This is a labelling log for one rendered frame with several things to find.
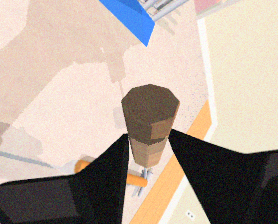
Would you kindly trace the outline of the blue flat strip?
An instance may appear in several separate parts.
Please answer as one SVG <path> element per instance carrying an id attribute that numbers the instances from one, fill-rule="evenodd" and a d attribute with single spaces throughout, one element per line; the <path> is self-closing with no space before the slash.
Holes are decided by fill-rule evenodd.
<path id="1" fill-rule="evenodd" d="M 138 0 L 100 2 L 147 47 L 155 23 Z"/>

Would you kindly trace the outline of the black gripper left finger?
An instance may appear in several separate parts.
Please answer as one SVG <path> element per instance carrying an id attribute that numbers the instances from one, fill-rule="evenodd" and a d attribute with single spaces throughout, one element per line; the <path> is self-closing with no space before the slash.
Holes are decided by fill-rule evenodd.
<path id="1" fill-rule="evenodd" d="M 128 133 L 78 173 L 0 183 L 0 224 L 68 216 L 87 224 L 122 224 Z"/>

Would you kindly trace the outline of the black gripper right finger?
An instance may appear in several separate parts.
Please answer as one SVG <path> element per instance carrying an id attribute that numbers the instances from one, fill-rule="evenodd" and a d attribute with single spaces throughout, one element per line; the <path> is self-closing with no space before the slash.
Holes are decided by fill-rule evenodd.
<path id="1" fill-rule="evenodd" d="M 171 129 L 169 143 L 211 224 L 250 224 L 278 149 L 239 153 Z"/>

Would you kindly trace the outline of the orange cylinder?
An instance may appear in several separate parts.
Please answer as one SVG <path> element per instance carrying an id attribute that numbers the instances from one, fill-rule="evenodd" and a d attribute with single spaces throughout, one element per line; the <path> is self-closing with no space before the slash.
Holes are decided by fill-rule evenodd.
<path id="1" fill-rule="evenodd" d="M 87 161 L 83 161 L 83 160 L 79 160 L 75 167 L 74 167 L 74 174 L 78 173 L 79 171 L 81 171 L 83 168 L 85 168 L 88 164 L 90 164 L 90 162 Z M 146 191 L 148 184 L 150 182 L 150 180 L 152 180 L 153 177 L 153 173 L 148 171 L 147 172 L 147 176 L 146 179 L 139 177 L 139 176 L 135 176 L 132 174 L 128 174 L 127 173 L 127 182 L 126 184 L 129 185 L 134 185 L 134 186 L 139 186 L 141 187 L 139 193 L 138 193 L 138 197 L 142 197 L 143 193 Z"/>

